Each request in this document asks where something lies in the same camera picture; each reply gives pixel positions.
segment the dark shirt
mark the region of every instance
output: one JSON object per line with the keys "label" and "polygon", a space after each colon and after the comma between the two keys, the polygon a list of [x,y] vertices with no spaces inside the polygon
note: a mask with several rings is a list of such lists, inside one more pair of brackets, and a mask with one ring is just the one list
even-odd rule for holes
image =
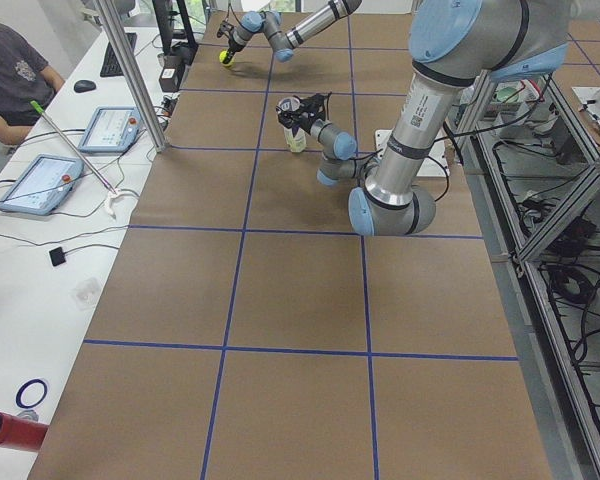
{"label": "dark shirt", "polygon": [[36,100],[49,105],[55,92],[40,72],[48,62],[17,32],[0,24],[0,116],[11,126],[33,125]]}

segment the yellow object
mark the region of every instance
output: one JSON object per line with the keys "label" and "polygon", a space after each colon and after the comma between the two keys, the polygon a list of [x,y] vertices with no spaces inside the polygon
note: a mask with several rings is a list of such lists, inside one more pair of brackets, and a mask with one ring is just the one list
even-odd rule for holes
{"label": "yellow object", "polygon": [[222,65],[224,65],[225,67],[229,68],[231,65],[233,65],[233,58],[231,60],[229,60],[228,63],[225,63],[225,59],[227,58],[227,54],[228,52],[226,50],[223,50],[220,52],[220,56],[218,57],[218,59],[220,60],[220,63]]}

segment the blue and white device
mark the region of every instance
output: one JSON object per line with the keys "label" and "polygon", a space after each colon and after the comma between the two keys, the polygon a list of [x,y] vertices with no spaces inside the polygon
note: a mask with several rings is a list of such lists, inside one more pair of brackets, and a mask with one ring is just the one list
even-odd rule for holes
{"label": "blue and white device", "polygon": [[80,140],[78,149],[90,154],[126,152],[140,128],[140,112],[135,107],[99,107]]}
{"label": "blue and white device", "polygon": [[0,200],[0,210],[48,215],[58,207],[82,175],[79,158],[38,155]]}

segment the black mouse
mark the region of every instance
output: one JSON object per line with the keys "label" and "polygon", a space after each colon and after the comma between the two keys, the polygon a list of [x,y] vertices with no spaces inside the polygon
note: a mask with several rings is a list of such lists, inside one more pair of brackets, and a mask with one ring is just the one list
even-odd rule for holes
{"label": "black mouse", "polygon": [[96,84],[91,80],[78,80],[76,83],[73,84],[73,91],[76,93],[90,92],[91,90],[95,89]]}

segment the keyboard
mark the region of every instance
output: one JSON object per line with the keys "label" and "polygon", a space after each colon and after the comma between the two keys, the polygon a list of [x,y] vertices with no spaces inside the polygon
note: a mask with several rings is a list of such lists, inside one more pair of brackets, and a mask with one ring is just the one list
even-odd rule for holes
{"label": "keyboard", "polygon": [[[138,34],[135,32],[126,32],[127,40],[131,45],[131,51],[136,47],[136,41],[138,40]],[[122,75],[122,68],[120,62],[116,58],[116,54],[113,51],[111,44],[107,45],[107,49],[104,52],[104,60],[102,61],[102,68],[100,69],[101,77],[119,77]]]}

